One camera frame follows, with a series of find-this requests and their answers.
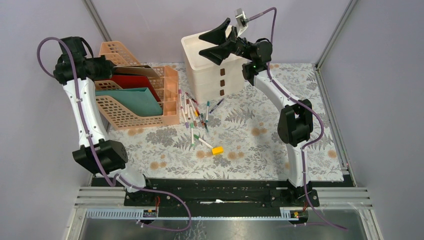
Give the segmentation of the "red ring binder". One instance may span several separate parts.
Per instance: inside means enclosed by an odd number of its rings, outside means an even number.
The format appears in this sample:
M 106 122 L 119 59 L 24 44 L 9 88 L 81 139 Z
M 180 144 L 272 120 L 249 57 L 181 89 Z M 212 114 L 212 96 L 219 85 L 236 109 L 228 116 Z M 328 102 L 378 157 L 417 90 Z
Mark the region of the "red ring binder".
M 146 76 L 143 75 L 113 75 L 110 78 L 111 81 L 115 82 L 122 89 L 135 89 L 135 88 L 148 88 L 157 102 L 160 102 L 156 90 Z

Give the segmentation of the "white three-drawer cabinet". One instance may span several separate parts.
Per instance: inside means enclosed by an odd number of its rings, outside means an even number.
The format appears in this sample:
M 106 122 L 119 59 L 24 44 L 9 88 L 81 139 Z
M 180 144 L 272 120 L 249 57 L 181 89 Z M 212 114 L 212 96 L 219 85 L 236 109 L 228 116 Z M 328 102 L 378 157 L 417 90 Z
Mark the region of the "white three-drawer cabinet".
M 242 64 L 247 60 L 230 54 L 220 65 L 199 55 L 199 51 L 213 46 L 200 40 L 201 34 L 192 34 L 181 39 L 184 50 L 184 63 L 190 92 L 199 103 L 220 100 L 239 93 L 245 83 Z

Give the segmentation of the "beige notebook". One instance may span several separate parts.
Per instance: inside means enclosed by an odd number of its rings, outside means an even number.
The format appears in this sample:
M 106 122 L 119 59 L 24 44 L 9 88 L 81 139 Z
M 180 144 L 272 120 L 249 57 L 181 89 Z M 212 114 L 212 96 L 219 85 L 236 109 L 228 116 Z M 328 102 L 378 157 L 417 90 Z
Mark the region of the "beige notebook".
M 140 66 L 116 66 L 113 68 L 115 75 L 140 75 L 148 78 L 160 78 L 161 76 L 148 65 Z

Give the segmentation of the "teal folder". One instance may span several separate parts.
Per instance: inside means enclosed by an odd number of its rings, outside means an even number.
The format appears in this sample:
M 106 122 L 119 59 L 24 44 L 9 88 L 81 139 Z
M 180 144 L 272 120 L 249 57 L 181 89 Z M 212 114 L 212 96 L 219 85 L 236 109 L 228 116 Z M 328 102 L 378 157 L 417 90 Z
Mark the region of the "teal folder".
M 146 87 L 97 90 L 96 96 L 109 96 L 140 117 L 161 116 L 163 109 Z

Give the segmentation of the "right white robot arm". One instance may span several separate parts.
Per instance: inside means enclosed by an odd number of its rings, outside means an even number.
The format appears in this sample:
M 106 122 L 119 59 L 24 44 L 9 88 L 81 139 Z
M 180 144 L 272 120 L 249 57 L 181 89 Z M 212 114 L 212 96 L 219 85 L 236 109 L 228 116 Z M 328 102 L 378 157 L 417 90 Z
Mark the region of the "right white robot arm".
M 227 18 L 218 27 L 199 35 L 199 40 L 213 44 L 199 51 L 199 55 L 216 65 L 230 55 L 247 59 L 242 64 L 242 74 L 252 86 L 259 89 L 275 105 L 280 113 L 277 133 L 285 143 L 290 164 L 287 181 L 289 186 L 283 196 L 289 204 L 300 207 L 316 206 L 316 191 L 307 178 L 306 146 L 310 144 L 314 129 L 312 104 L 308 99 L 299 99 L 289 93 L 274 79 L 269 68 L 272 60 L 272 39 L 259 38 L 255 42 L 240 37 L 238 29 L 230 26 Z

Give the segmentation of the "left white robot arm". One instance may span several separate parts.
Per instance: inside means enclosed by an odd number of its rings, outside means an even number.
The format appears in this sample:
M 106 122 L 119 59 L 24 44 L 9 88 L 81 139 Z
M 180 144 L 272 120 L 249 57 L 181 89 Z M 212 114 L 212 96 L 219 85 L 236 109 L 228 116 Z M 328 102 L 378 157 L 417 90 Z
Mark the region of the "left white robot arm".
M 95 80 L 112 76 L 111 61 L 104 56 L 88 58 L 91 47 L 82 37 L 58 39 L 62 54 L 53 71 L 70 100 L 78 128 L 79 149 L 72 152 L 76 163 L 93 175 L 105 178 L 112 187 L 117 182 L 144 206 L 152 204 L 155 192 L 147 187 L 147 178 L 128 164 L 128 155 L 121 142 L 110 140 L 96 101 Z

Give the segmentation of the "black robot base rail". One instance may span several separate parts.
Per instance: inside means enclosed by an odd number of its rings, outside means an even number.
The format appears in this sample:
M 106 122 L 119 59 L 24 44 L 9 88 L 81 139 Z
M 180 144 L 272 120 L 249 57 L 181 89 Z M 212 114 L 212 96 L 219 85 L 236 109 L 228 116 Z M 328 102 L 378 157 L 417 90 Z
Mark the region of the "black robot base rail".
M 158 208 L 161 217 L 277 217 L 280 207 L 301 210 L 302 187 L 287 180 L 213 180 L 149 178 L 151 192 L 124 191 L 125 207 Z

